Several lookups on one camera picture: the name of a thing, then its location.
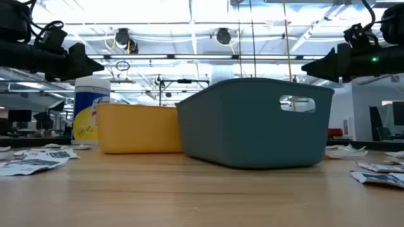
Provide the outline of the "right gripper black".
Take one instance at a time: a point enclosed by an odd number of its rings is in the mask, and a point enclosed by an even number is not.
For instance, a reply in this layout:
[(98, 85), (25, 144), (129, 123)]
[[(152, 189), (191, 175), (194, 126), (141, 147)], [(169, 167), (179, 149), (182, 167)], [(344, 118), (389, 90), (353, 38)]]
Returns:
[(308, 76), (336, 83), (339, 78), (342, 78), (343, 83), (349, 83), (355, 78), (365, 76), (360, 65), (354, 62), (351, 47), (346, 43), (337, 45), (337, 53), (332, 48), (323, 58), (304, 64), (301, 69)]

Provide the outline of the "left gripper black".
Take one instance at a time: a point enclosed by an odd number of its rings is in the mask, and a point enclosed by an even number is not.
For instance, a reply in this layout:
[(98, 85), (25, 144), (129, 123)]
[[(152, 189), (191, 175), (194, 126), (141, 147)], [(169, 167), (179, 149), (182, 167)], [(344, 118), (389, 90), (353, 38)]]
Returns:
[(86, 55), (85, 45), (82, 43), (72, 45), (68, 51), (63, 47), (49, 46), (43, 46), (43, 50), (48, 53), (45, 69), (47, 81), (82, 78), (105, 69)]

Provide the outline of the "Lysol wipes canister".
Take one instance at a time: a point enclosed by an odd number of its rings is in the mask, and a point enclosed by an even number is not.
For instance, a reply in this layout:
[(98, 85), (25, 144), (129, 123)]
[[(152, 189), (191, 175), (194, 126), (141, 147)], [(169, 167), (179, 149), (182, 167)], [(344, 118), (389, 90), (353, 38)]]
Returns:
[(78, 78), (74, 87), (71, 143), (98, 143), (97, 105), (110, 103), (110, 81), (87, 76)]

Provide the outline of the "yellow plastic bin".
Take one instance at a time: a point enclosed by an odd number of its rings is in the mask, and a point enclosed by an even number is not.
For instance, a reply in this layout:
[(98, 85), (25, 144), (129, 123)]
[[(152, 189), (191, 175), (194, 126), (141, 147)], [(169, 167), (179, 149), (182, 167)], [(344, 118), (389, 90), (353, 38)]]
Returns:
[(105, 154), (182, 151), (175, 107), (100, 104), (97, 124), (98, 145)]

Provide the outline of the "black office chair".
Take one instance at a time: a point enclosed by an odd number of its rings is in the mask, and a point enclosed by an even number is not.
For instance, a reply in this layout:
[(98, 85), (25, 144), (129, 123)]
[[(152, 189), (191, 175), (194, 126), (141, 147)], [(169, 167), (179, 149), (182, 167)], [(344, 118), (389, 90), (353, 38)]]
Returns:
[(376, 130), (381, 141), (394, 140), (394, 136), (391, 134), (390, 130), (387, 127), (377, 127)]

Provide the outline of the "teal plastic bin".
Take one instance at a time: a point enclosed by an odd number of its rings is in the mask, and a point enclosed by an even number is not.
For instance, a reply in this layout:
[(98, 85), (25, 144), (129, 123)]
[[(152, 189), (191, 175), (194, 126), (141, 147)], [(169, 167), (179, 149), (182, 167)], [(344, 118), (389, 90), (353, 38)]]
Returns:
[(317, 165), (333, 95), (331, 88), (277, 79), (217, 82), (176, 105), (182, 151), (233, 168)]

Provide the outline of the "blue-print white square packet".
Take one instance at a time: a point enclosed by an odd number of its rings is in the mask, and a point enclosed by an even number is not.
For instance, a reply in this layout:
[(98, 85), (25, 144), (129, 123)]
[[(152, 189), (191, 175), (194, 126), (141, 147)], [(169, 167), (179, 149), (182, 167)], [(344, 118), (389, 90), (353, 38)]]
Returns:
[(380, 183), (404, 189), (404, 173), (350, 172), (350, 174), (360, 183)]
[(377, 173), (404, 173), (404, 165), (378, 165), (361, 162), (356, 162), (356, 164), (361, 168)]

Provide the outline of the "black frame rig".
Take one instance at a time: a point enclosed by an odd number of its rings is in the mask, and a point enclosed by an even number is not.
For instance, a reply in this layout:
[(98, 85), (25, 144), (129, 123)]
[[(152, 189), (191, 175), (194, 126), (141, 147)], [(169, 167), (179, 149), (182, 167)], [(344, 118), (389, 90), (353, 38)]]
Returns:
[(163, 88), (162, 85), (165, 82), (168, 82), (168, 85), (165, 85), (165, 88), (168, 88), (172, 83), (179, 83), (179, 84), (191, 84), (191, 83), (197, 83), (198, 85), (201, 86), (201, 83), (206, 83), (207, 86), (210, 85), (209, 80), (200, 80), (200, 79), (163, 79), (160, 76), (157, 78), (158, 81), (158, 105), (162, 105), (162, 93), (163, 93)]

